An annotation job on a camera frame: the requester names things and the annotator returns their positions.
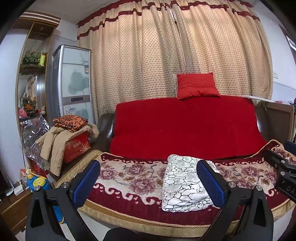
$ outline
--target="polka dot curtain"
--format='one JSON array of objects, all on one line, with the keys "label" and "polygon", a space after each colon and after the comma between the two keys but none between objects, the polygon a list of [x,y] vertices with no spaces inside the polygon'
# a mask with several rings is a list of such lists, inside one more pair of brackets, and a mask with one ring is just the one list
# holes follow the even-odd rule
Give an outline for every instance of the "polka dot curtain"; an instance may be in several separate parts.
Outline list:
[{"label": "polka dot curtain", "polygon": [[213,72],[221,94],[271,98],[270,49],[248,3],[120,0],[78,27],[78,46],[92,49],[96,121],[120,102],[175,97],[179,73]]}]

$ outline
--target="white patterned quilt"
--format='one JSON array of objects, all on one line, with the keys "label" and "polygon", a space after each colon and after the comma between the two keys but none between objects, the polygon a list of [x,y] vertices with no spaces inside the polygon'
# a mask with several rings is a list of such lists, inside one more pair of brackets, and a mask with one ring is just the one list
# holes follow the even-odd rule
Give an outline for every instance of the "white patterned quilt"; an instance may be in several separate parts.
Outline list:
[{"label": "white patterned quilt", "polygon": [[[213,204],[196,173],[196,164],[199,160],[201,159],[190,156],[168,157],[168,166],[163,178],[162,210],[198,211]],[[213,162],[207,162],[219,173]]]}]

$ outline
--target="metal screw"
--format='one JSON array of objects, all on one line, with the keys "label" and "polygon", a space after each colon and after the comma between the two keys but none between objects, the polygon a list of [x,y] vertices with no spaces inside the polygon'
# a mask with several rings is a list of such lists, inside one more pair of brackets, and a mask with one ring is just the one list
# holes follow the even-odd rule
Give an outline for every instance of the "metal screw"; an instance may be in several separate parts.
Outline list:
[{"label": "metal screw", "polygon": [[62,187],[62,188],[67,188],[67,187],[69,187],[69,183],[68,183],[68,182],[63,182],[63,183],[61,184],[61,187]]},{"label": "metal screw", "polygon": [[257,189],[258,191],[262,191],[262,187],[259,186],[259,185],[256,186],[256,189]]},{"label": "metal screw", "polygon": [[34,187],[34,190],[35,191],[39,191],[40,189],[41,189],[41,186],[40,185],[37,185],[37,186]]},{"label": "metal screw", "polygon": [[235,184],[235,182],[229,182],[228,186],[230,186],[231,188],[235,188],[237,185]]}]

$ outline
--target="red sofa cover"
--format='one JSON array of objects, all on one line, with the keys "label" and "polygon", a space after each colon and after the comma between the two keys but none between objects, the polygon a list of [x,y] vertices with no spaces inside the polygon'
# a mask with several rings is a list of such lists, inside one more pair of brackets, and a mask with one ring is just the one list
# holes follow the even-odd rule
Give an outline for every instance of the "red sofa cover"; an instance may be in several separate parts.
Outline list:
[{"label": "red sofa cover", "polygon": [[266,144],[253,102],[235,96],[120,103],[114,134],[110,152],[131,158],[220,159],[252,155]]}]

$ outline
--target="clear plastic bag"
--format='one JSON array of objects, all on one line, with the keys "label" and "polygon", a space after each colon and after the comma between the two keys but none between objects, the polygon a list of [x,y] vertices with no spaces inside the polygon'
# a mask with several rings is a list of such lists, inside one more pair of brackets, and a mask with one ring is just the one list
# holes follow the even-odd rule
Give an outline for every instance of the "clear plastic bag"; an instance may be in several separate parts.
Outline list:
[{"label": "clear plastic bag", "polygon": [[47,121],[40,115],[30,120],[24,120],[22,126],[22,141],[25,155],[35,161],[37,166],[48,170],[50,163],[40,156],[41,148],[35,143],[41,136],[50,130]]}]

